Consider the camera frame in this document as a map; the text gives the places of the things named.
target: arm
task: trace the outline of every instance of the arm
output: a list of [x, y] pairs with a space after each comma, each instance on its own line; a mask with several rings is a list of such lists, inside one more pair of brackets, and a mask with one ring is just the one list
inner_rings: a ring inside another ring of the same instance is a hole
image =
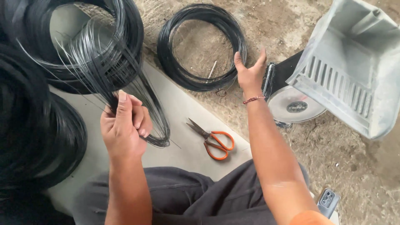
[[110, 199], [105, 224], [151, 225], [152, 202], [142, 166], [147, 143], [139, 137], [139, 133], [149, 135], [151, 119], [137, 98], [122, 90], [118, 98], [116, 115], [106, 107], [100, 121], [110, 156]]
[[[262, 77], [266, 69], [265, 49], [254, 67], [246, 69], [235, 54], [238, 80], [246, 99], [262, 95]], [[288, 225], [299, 213], [319, 212], [300, 166], [290, 147], [276, 128], [264, 99], [247, 104], [250, 146], [264, 199], [278, 225]]]

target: fingernail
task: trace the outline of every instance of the fingernail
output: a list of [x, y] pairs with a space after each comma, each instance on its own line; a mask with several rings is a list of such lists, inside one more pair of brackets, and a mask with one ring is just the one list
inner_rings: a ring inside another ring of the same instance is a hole
[[126, 93], [123, 90], [118, 92], [118, 101], [124, 102], [126, 101]]
[[142, 101], [140, 101], [138, 98], [136, 98], [135, 96], [133, 96], [133, 95], [129, 95], [129, 97], [130, 97], [130, 99], [132, 99], [133, 101], [138, 101], [138, 102], [140, 102], [140, 104], [143, 104], [143, 102]]

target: scissor handle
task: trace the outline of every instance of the scissor handle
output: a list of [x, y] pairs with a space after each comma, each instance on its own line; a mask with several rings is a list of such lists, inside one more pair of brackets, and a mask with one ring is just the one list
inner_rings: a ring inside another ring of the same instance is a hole
[[[215, 136], [214, 134], [216, 134], [216, 135], [225, 135], [225, 136], [227, 136], [231, 141], [232, 141], [232, 147], [230, 147], [230, 148], [228, 148], [227, 146], [225, 146], [218, 138], [217, 138], [217, 136]], [[210, 135], [212, 138], [214, 138], [224, 149], [226, 149], [226, 150], [228, 150], [228, 151], [231, 151], [234, 147], [235, 147], [235, 141], [233, 140], [233, 137], [230, 135], [230, 134], [228, 134], [227, 132], [224, 132], [224, 131], [211, 131], [211, 135]]]
[[[208, 147], [208, 146], [213, 146], [214, 148], [216, 148], [216, 149], [219, 149], [219, 150], [221, 150], [221, 151], [224, 151], [225, 152], [225, 155], [223, 156], [223, 157], [221, 157], [221, 158], [218, 158], [218, 157], [215, 157], [211, 152], [210, 152], [210, 148]], [[207, 150], [207, 153], [208, 153], [208, 155], [211, 157], [211, 158], [213, 158], [213, 159], [215, 159], [215, 160], [224, 160], [224, 159], [226, 159], [227, 157], [228, 157], [228, 151], [225, 149], [225, 148], [223, 148], [223, 147], [221, 147], [221, 146], [219, 146], [219, 145], [216, 145], [216, 144], [214, 144], [214, 143], [211, 143], [211, 142], [209, 142], [209, 141], [204, 141], [204, 146], [206, 147], [206, 150]]]

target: label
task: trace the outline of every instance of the label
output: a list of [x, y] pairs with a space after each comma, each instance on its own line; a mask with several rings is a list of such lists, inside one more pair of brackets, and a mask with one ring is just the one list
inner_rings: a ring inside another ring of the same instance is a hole
[[290, 113], [301, 113], [308, 108], [308, 104], [305, 102], [292, 102], [286, 107], [286, 110]]

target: person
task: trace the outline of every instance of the person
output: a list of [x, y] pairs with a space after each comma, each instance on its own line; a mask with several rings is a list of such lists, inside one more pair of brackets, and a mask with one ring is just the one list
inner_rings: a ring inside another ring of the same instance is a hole
[[[262, 95], [265, 49], [247, 69], [235, 54], [244, 98]], [[84, 185], [73, 206], [77, 225], [331, 225], [308, 190], [305, 169], [276, 128], [263, 98], [247, 104], [253, 160], [221, 180], [175, 167], [143, 168], [148, 110], [119, 91], [116, 115], [106, 107], [101, 133], [110, 156], [109, 173]]]

